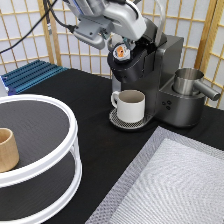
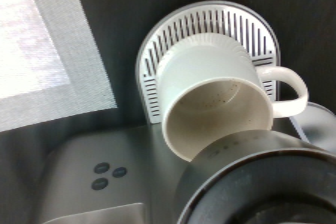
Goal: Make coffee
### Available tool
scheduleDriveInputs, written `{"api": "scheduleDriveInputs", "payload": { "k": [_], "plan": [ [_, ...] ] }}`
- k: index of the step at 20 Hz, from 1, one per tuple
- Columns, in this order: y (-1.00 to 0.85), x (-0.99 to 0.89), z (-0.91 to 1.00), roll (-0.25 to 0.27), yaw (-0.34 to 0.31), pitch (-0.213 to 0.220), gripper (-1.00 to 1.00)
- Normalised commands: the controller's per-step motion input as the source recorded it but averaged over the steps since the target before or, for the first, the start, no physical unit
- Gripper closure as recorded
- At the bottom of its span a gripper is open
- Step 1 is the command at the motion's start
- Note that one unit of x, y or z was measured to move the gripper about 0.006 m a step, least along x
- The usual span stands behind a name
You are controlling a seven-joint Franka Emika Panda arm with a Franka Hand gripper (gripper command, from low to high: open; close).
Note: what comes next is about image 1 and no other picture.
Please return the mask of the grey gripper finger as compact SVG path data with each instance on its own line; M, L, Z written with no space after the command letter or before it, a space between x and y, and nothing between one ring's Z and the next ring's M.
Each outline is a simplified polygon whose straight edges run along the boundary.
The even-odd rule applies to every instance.
M134 49L134 41L130 40L126 37L123 38L123 43L127 47L128 50L132 51Z

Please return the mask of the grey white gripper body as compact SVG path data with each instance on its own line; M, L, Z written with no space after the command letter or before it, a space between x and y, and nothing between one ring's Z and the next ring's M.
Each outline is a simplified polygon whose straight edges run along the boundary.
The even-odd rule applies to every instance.
M99 50L111 33L131 41L139 40L146 31L146 24L135 4L109 4L99 16L79 16L80 22L73 35Z

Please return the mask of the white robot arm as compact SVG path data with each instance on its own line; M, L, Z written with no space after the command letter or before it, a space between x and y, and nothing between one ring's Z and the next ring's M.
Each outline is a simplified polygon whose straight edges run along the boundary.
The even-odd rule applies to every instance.
M137 6L130 0L63 0L79 19L72 31L80 41L103 49L111 33L130 41L139 40L146 24Z

